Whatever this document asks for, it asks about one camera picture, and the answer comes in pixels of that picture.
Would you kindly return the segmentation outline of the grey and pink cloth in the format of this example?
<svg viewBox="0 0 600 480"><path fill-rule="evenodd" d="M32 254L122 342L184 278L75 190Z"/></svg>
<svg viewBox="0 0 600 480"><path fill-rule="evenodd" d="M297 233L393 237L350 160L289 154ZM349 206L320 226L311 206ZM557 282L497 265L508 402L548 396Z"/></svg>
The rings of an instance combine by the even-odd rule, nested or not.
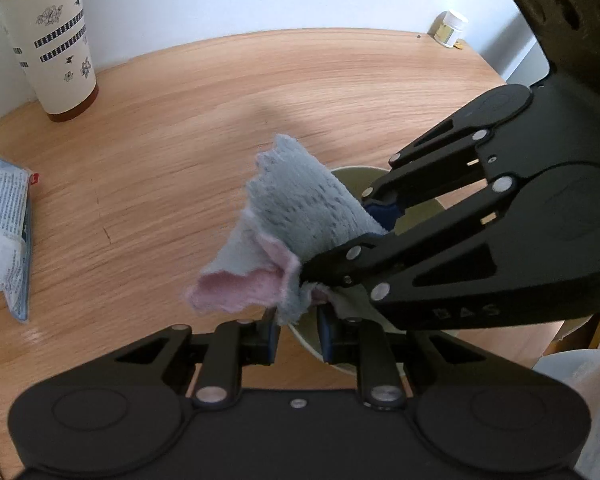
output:
<svg viewBox="0 0 600 480"><path fill-rule="evenodd" d="M236 226L186 298L199 312L274 308L278 324L294 324L315 301L334 296L321 278L300 281L302 266L361 235L387 231L291 136L276 136L256 165Z"/></svg>

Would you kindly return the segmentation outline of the small white pill bottle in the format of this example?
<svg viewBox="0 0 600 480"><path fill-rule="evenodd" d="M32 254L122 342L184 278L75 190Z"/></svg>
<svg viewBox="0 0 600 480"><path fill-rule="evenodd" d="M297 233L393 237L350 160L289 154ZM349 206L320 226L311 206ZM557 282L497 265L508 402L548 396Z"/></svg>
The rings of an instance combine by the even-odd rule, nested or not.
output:
<svg viewBox="0 0 600 480"><path fill-rule="evenodd" d="M466 25L467 21L460 14L444 11L434 19L429 35L442 47L452 49L462 39Z"/></svg>

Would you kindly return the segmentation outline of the blue white plastic food bag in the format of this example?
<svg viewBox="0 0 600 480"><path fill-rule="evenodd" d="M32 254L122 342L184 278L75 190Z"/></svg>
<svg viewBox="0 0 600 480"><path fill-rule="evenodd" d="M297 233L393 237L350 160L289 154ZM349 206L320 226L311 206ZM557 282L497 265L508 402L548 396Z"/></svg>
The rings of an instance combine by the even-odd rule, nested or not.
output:
<svg viewBox="0 0 600 480"><path fill-rule="evenodd" d="M9 313L29 321L32 266L32 203L30 187L38 175L0 156L0 294Z"/></svg>

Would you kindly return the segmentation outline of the red lidded white tumbler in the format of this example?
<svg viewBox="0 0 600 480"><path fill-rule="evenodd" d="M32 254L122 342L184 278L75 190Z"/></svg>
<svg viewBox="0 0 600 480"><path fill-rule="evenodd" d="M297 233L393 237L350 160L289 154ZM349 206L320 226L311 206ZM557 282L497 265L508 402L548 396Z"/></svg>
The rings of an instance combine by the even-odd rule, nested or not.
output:
<svg viewBox="0 0 600 480"><path fill-rule="evenodd" d="M53 122L85 112L98 95L84 0L0 0L19 66Z"/></svg>

